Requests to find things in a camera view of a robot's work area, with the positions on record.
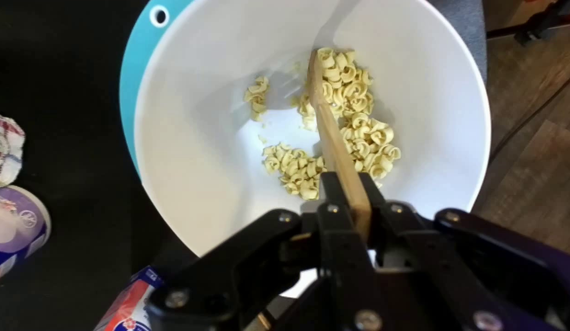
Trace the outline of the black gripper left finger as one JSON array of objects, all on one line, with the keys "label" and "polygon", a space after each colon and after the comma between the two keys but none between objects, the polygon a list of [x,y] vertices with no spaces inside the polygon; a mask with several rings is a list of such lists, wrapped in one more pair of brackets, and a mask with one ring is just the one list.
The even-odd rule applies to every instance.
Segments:
[{"label": "black gripper left finger", "polygon": [[335,172],[322,176],[319,205],[321,286],[324,290],[321,331],[392,331],[389,303],[378,286],[367,244],[354,228],[350,200]]}]

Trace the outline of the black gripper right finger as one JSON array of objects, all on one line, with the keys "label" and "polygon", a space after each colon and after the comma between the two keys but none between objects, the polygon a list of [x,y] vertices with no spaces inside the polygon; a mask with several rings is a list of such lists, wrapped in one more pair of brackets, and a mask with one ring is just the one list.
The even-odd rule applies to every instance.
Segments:
[{"label": "black gripper right finger", "polygon": [[416,301],[403,327],[418,319],[418,310],[424,312],[422,321],[431,319],[436,331],[512,327],[506,305],[482,285],[436,222],[422,218],[409,204],[389,202],[368,174],[361,182],[374,209],[370,242],[379,253],[398,251],[409,261],[407,277]]}]

